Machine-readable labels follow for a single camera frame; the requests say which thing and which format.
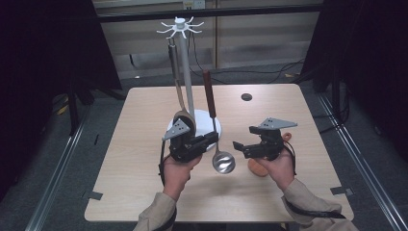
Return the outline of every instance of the beige sleeve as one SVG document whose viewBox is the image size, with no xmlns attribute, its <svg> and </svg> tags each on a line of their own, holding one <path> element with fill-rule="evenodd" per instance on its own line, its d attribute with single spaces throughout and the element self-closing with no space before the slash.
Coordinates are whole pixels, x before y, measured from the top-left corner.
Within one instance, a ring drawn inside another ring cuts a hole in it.
<svg viewBox="0 0 408 231">
<path fill-rule="evenodd" d="M 307 211 L 340 213 L 342 206 L 318 198 L 302 182 L 294 179 L 284 191 L 282 199 L 288 213 L 293 217 L 294 221 L 300 224 L 300 230 L 358 230 L 348 219 L 313 218 L 296 214 L 288 208 L 285 198 L 295 207 Z"/>
<path fill-rule="evenodd" d="M 139 214 L 138 225 L 134 231 L 150 231 L 162 227 L 170 220 L 175 208 L 176 201 L 164 193 L 157 192 L 153 203 Z"/>
</svg>

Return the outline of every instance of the ladle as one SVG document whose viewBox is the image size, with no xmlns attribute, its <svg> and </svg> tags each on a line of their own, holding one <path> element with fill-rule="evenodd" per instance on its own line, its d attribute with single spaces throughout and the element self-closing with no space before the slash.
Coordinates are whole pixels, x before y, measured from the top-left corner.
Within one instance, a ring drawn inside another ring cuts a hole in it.
<svg viewBox="0 0 408 231">
<path fill-rule="evenodd" d="M 168 39 L 168 55 L 171 61 L 171 70 L 173 72 L 174 83 L 177 89 L 177 96 L 180 103 L 181 111 L 177 112 L 174 115 L 173 123 L 177 121 L 177 119 L 183 120 L 190 127 L 190 135 L 193 137 L 195 136 L 195 119 L 187 112 L 186 106 L 184 105 L 183 100 L 183 93 L 181 92 L 180 87 L 180 70 L 178 65 L 178 56 L 177 56 L 177 47 L 174 43 L 174 38 Z"/>
<path fill-rule="evenodd" d="M 213 120 L 214 131 L 217 131 L 216 127 L 216 105 L 214 103 L 213 86 L 211 84 L 210 71 L 203 70 L 204 87 L 207 96 L 208 111 L 210 113 L 210 118 Z M 213 157 L 213 167 L 214 169 L 221 173 L 227 174 L 234 170 L 235 168 L 235 158 L 231 153 L 225 151 L 219 151 L 218 141 L 216 143 L 216 153 Z"/>
</svg>

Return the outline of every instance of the ladle handle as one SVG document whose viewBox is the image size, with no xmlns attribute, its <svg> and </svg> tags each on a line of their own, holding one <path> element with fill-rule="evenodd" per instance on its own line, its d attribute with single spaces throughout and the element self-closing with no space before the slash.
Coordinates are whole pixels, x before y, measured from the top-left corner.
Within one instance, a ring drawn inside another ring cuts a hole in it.
<svg viewBox="0 0 408 231">
<path fill-rule="evenodd" d="M 210 117 L 215 118 L 217 116 L 216 115 L 216 104 L 214 103 L 213 85 L 211 84 L 210 71 L 203 70 L 203 78 L 204 78 L 205 94 L 207 96 L 208 111 L 210 113 Z"/>
</svg>

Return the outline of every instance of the table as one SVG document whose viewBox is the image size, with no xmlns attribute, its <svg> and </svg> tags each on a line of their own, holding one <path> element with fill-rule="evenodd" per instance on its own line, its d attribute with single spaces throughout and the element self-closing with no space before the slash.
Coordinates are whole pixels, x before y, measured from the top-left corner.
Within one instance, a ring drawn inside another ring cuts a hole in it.
<svg viewBox="0 0 408 231">
<path fill-rule="evenodd" d="M 177 203 L 179 222 L 290 222 L 281 200 L 282 192 L 269 177 L 258 177 L 247 168 L 243 154 L 232 141 L 258 143 L 249 126 L 271 116 L 296 122 L 290 140 L 296 154 L 297 178 L 317 196 L 343 205 L 353 219 L 344 194 L 333 195 L 340 181 L 298 85 L 213 86 L 217 118 L 222 127 L 219 149 L 232 153 L 237 166 L 230 174 L 217 173 L 211 164 L 215 149 L 204 153 L 191 173 Z M 192 87 L 194 107 L 208 111 L 205 90 Z M 252 100 L 243 101 L 250 93 Z M 174 87 L 131 89 L 115 127 L 85 211 L 89 221 L 135 221 L 163 189 L 158 175 L 162 136 L 169 120 L 180 110 Z"/>
</svg>

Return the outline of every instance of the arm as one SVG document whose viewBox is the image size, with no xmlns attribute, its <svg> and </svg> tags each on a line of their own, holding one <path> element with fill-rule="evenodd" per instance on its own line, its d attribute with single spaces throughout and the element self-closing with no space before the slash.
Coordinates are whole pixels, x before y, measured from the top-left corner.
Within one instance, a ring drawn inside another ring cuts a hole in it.
<svg viewBox="0 0 408 231">
<path fill-rule="evenodd" d="M 295 207 L 306 211 L 337 213 L 342 211 L 341 205 L 316 197 L 303 183 L 294 178 L 292 157 L 286 149 L 283 149 L 274 161 L 264 159 L 255 159 L 255 161 L 267 169 L 269 176 L 284 193 L 282 199 L 285 207 L 294 221 L 300 224 L 300 230 L 358 230 L 348 219 L 302 216 L 288 207 L 287 202 L 290 202 Z"/>
<path fill-rule="evenodd" d="M 165 160 L 165 186 L 156 193 L 153 203 L 139 215 L 134 231 L 171 230 L 176 217 L 176 203 L 183 191 L 190 172 L 201 161 L 201 156 L 188 163 L 179 163 L 172 157 Z"/>
</svg>

